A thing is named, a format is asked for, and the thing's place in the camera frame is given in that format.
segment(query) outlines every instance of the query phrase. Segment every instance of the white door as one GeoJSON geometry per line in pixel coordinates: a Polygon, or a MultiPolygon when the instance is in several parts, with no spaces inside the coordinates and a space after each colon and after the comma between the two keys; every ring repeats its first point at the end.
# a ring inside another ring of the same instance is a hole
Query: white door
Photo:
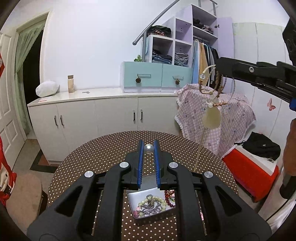
{"type": "Polygon", "coordinates": [[[5,69],[0,78],[0,137],[8,165],[12,168],[24,145],[15,113],[11,84],[14,81],[12,48],[14,38],[0,33],[0,54],[5,69]]]}
{"type": "Polygon", "coordinates": [[[138,98],[95,100],[100,136],[137,130],[138,98]]]}
{"type": "Polygon", "coordinates": [[[93,100],[57,103],[57,110],[70,152],[99,137],[93,100]]]}
{"type": "Polygon", "coordinates": [[[69,147],[62,131],[56,104],[29,107],[32,125],[41,150],[48,161],[62,161],[69,147]]]}
{"type": "Polygon", "coordinates": [[[176,97],[139,97],[138,130],[159,131],[179,135],[175,121],[178,112],[176,97]]]}

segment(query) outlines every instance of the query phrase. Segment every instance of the polka dot tablecloth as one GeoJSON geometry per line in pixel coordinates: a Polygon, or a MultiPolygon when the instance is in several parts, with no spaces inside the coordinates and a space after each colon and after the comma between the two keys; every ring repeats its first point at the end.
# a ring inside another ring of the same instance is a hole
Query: polka dot tablecloth
{"type": "MultiPolygon", "coordinates": [[[[138,141],[153,144],[159,140],[161,150],[172,154],[173,160],[194,170],[197,159],[198,144],[185,138],[154,131],[119,132],[85,143],[74,150],[59,166],[49,186],[48,205],[50,206],[72,183],[84,172],[95,173],[108,171],[113,165],[124,161],[128,152],[135,151],[138,141]]],[[[196,172],[212,171],[235,193],[237,187],[231,172],[222,160],[205,147],[200,149],[196,172]]],[[[145,154],[143,175],[154,174],[153,154],[145,154]]],[[[176,217],[166,218],[152,224],[136,226],[133,221],[127,194],[124,192],[122,209],[121,240],[177,240],[176,217]]]]}

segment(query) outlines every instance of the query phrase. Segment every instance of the bottle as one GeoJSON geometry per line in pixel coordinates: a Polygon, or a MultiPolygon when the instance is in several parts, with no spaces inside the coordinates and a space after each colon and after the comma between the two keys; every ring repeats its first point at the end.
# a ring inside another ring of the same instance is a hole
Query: bottle
{"type": "Polygon", "coordinates": [[[73,75],[68,75],[68,92],[73,93],[74,92],[74,79],[73,75]]]}

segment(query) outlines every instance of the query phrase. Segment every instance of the drawer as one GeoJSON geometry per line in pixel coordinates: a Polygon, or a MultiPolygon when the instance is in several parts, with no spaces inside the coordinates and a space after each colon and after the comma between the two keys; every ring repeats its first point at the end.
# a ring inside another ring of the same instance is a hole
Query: drawer
{"type": "Polygon", "coordinates": [[[161,87],[163,65],[148,62],[124,62],[124,87],[161,87]]]}
{"type": "Polygon", "coordinates": [[[191,84],[192,68],[176,66],[176,65],[163,65],[163,82],[162,87],[182,88],[187,84],[191,84]]]}

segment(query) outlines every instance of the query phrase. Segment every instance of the wall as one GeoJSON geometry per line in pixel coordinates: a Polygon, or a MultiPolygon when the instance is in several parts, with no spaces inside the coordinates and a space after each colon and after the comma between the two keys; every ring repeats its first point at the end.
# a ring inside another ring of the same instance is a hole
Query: wall
{"type": "MultiPolygon", "coordinates": [[[[21,0],[2,31],[16,29],[50,10],[44,36],[44,80],[53,80],[67,90],[67,76],[73,74],[76,89],[119,86],[120,63],[133,61],[141,52],[138,34],[172,0],[21,0]]],[[[217,16],[231,16],[234,22],[256,21],[285,25],[287,15],[276,0],[217,0],[217,16]]],[[[198,0],[181,0],[156,24],[162,24],[181,8],[198,0]]],[[[213,12],[209,0],[202,7],[213,12]]]]}

